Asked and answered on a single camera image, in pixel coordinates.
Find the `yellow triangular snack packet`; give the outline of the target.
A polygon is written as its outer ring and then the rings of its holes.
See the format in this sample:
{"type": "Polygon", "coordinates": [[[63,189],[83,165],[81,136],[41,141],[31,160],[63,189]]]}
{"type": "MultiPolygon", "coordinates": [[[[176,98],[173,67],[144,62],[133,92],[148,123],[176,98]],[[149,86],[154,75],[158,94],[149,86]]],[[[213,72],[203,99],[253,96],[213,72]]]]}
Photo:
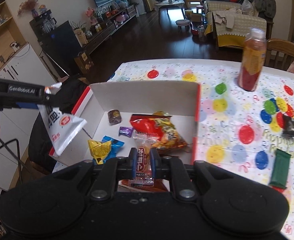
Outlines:
{"type": "Polygon", "coordinates": [[[90,139],[88,140],[88,147],[90,155],[93,157],[93,159],[96,161],[98,165],[101,165],[103,164],[104,159],[107,158],[111,151],[112,142],[101,142],[90,139]]]}

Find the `clear red candy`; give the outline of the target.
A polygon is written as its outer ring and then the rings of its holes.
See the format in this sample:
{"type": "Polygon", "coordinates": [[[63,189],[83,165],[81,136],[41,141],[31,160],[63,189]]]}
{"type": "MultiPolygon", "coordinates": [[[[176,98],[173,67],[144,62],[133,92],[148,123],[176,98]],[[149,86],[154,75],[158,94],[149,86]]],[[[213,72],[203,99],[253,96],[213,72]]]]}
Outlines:
{"type": "Polygon", "coordinates": [[[133,180],[128,181],[128,184],[131,187],[153,187],[154,178],[152,176],[150,151],[157,138],[145,133],[135,132],[133,139],[137,149],[136,175],[133,180]]]}

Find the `white snack packet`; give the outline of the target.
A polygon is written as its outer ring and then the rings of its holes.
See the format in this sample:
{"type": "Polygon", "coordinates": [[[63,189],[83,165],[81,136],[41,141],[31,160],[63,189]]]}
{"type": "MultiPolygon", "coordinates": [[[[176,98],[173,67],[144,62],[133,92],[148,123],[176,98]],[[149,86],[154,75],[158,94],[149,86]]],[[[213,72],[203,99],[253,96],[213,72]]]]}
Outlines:
{"type": "Polygon", "coordinates": [[[55,100],[61,87],[61,82],[45,87],[44,102],[37,105],[57,156],[63,153],[74,137],[87,124],[85,119],[69,113],[63,113],[55,105],[55,100]]]}

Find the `red orange chips bag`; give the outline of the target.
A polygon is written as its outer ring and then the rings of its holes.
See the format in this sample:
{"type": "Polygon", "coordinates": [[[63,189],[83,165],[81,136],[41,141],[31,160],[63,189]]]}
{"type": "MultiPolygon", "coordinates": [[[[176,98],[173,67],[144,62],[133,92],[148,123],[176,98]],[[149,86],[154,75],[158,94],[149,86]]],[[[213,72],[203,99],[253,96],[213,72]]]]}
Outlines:
{"type": "Polygon", "coordinates": [[[178,150],[188,145],[171,122],[170,115],[132,114],[129,122],[135,132],[155,136],[157,141],[152,147],[161,151],[178,150]]]}

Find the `green snack bar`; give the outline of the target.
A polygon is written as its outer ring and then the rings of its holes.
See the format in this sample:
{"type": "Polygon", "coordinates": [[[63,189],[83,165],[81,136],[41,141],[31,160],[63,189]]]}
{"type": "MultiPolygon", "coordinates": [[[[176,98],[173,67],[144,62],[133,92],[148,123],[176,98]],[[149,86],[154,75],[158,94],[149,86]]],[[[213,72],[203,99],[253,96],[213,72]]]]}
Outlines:
{"type": "Polygon", "coordinates": [[[276,149],[270,185],[280,189],[286,189],[289,174],[291,155],[280,149],[276,149]]]}

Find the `black snack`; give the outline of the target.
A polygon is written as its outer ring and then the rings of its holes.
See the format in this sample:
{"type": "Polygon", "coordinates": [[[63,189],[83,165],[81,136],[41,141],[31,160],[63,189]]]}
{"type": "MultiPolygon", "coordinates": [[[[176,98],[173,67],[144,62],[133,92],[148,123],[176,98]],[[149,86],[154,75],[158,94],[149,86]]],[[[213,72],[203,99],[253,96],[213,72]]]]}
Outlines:
{"type": "Polygon", "coordinates": [[[283,115],[283,136],[286,138],[294,138],[294,118],[288,115],[283,115]]]}

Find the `dark red snack packet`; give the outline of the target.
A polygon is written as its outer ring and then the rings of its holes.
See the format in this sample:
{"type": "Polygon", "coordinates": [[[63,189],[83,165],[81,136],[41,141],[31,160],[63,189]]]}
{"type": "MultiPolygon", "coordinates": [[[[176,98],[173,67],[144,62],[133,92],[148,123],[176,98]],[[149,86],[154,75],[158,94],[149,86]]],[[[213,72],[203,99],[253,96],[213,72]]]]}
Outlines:
{"type": "Polygon", "coordinates": [[[165,192],[168,189],[163,181],[166,180],[174,194],[193,198],[195,189],[187,172],[188,167],[179,157],[159,154],[147,144],[139,145],[135,150],[134,177],[121,180],[121,187],[137,192],[165,192]]]}

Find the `blue snack packet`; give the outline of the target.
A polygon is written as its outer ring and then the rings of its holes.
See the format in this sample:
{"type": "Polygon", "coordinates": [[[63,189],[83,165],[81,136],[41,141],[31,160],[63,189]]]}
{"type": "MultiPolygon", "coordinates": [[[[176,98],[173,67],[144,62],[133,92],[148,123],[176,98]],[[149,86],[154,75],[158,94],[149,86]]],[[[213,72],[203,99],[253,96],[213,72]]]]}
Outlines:
{"type": "Polygon", "coordinates": [[[103,164],[108,161],[108,159],[110,158],[115,158],[116,155],[118,154],[118,152],[120,151],[120,149],[124,146],[124,142],[122,141],[118,141],[112,137],[109,136],[104,136],[103,139],[101,140],[101,142],[107,142],[107,141],[111,141],[112,142],[112,148],[111,151],[109,153],[109,155],[107,156],[106,159],[104,159],[103,164]]]}

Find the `purple candy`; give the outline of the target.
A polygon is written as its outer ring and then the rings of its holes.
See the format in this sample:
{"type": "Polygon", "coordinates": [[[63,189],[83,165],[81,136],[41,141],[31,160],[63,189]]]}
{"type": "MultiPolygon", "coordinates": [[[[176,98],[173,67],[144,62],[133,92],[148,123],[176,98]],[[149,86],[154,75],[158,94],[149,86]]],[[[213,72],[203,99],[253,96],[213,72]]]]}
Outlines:
{"type": "Polygon", "coordinates": [[[133,134],[134,129],[132,127],[124,127],[120,126],[119,128],[119,136],[126,136],[130,138],[133,134]]]}

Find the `red and white cardboard box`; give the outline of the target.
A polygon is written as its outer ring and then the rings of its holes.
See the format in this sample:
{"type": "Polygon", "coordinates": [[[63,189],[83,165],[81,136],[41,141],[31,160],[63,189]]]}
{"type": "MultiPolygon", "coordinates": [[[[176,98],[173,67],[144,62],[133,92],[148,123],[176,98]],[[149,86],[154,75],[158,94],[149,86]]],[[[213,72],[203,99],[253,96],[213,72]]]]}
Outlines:
{"type": "Polygon", "coordinates": [[[72,114],[86,125],[61,154],[50,157],[65,166],[93,160],[88,142],[122,141],[118,157],[138,149],[139,173],[151,174],[148,152],[178,157],[192,164],[197,149],[196,130],[200,119],[201,86],[188,81],[128,81],[89,85],[72,114]]]}

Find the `brown wrapped candy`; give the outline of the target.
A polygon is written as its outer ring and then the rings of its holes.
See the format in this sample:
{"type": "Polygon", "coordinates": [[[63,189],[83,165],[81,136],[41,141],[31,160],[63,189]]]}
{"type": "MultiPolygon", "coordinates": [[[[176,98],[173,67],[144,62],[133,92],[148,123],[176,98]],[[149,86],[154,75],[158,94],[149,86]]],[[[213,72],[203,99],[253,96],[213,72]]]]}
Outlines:
{"type": "Polygon", "coordinates": [[[122,122],[122,117],[117,109],[110,110],[108,112],[108,121],[110,125],[117,125],[122,122]]]}

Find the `dark water dispenser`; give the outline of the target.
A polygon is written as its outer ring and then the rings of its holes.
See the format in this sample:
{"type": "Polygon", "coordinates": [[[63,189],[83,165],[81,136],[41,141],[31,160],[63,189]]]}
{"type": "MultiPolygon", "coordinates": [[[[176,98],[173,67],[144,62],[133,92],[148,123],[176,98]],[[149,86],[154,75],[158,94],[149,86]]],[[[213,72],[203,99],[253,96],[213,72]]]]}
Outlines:
{"type": "Polygon", "coordinates": [[[30,21],[42,51],[52,62],[55,70],[69,75],[81,74],[75,58],[82,52],[82,47],[76,38],[68,21],[57,25],[51,11],[47,10],[30,21]]]}

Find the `long tv cabinet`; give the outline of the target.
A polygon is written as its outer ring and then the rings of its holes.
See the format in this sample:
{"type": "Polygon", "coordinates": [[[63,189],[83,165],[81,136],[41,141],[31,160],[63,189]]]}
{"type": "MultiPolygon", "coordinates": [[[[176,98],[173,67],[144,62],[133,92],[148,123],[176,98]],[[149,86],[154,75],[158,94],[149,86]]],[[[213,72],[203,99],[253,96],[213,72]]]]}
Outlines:
{"type": "Polygon", "coordinates": [[[102,22],[102,30],[93,34],[88,40],[88,43],[82,46],[82,49],[88,54],[95,51],[95,49],[102,44],[105,40],[111,38],[123,25],[131,19],[137,17],[137,9],[135,5],[120,10],[117,14],[113,15],[106,21],[102,22]]]}

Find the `red drink bottle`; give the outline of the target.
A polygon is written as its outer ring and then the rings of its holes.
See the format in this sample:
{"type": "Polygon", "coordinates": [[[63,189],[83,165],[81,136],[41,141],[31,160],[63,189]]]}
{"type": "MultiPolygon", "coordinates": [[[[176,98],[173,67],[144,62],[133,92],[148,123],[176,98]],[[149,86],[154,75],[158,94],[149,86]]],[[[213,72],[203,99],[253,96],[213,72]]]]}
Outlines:
{"type": "Polygon", "coordinates": [[[267,51],[265,32],[258,28],[251,28],[246,35],[238,86],[246,91],[255,91],[262,71],[267,51]]]}

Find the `wooden chair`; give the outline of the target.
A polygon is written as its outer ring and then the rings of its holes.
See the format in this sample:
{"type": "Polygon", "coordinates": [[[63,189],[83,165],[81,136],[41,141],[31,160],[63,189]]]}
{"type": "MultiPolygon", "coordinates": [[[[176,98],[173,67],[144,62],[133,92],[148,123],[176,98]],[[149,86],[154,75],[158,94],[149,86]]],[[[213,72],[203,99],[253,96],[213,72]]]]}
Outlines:
{"type": "Polygon", "coordinates": [[[264,66],[287,71],[294,61],[294,43],[277,38],[267,40],[264,66]]]}

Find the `small round stool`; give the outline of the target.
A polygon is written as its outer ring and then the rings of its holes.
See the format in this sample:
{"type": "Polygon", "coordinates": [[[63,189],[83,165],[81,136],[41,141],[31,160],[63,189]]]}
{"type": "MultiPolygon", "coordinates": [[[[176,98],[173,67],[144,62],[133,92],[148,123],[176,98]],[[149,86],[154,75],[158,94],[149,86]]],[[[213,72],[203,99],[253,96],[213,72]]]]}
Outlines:
{"type": "Polygon", "coordinates": [[[177,26],[178,32],[181,32],[183,28],[185,29],[185,31],[189,31],[190,21],[186,19],[177,20],[176,26],[177,26]]]}

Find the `sofa with cream cover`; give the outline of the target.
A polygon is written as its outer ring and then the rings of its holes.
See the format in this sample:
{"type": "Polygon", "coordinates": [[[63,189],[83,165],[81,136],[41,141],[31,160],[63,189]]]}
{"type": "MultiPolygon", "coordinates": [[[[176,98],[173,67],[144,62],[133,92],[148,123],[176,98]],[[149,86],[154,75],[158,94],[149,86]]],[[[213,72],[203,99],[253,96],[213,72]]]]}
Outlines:
{"type": "Polygon", "coordinates": [[[219,47],[242,48],[252,28],[266,31],[267,22],[258,16],[245,15],[239,3],[205,1],[207,27],[204,35],[213,33],[219,47]]]}

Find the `wooden coffee table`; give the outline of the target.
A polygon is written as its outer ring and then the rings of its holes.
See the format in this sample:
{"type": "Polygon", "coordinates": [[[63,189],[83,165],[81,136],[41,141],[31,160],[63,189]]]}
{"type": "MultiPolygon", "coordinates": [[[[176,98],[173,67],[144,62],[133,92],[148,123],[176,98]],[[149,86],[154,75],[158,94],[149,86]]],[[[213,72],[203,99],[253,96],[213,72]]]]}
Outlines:
{"type": "Polygon", "coordinates": [[[158,13],[158,23],[161,22],[161,10],[164,10],[164,9],[168,11],[169,9],[179,8],[182,12],[183,19],[185,19],[186,15],[184,13],[184,5],[185,5],[185,0],[172,0],[171,2],[169,0],[166,0],[166,1],[156,2],[155,9],[158,13]]]}

